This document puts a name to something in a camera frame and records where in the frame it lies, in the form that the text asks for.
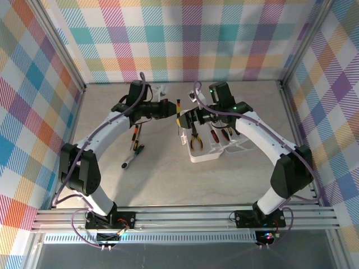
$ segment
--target pliers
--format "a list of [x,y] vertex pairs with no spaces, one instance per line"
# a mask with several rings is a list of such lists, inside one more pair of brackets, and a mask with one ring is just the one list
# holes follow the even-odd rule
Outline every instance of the pliers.
[[191,143],[190,143],[191,150],[192,150],[192,151],[195,151],[195,147],[194,147],[193,144],[194,144],[194,142],[195,142],[195,139],[197,139],[198,142],[199,142],[199,144],[200,144],[200,150],[202,151],[202,150],[203,150],[202,140],[201,140],[200,136],[199,136],[198,133],[197,133],[197,129],[196,129],[195,124],[192,122],[191,125],[192,125],[192,138],[191,138]]

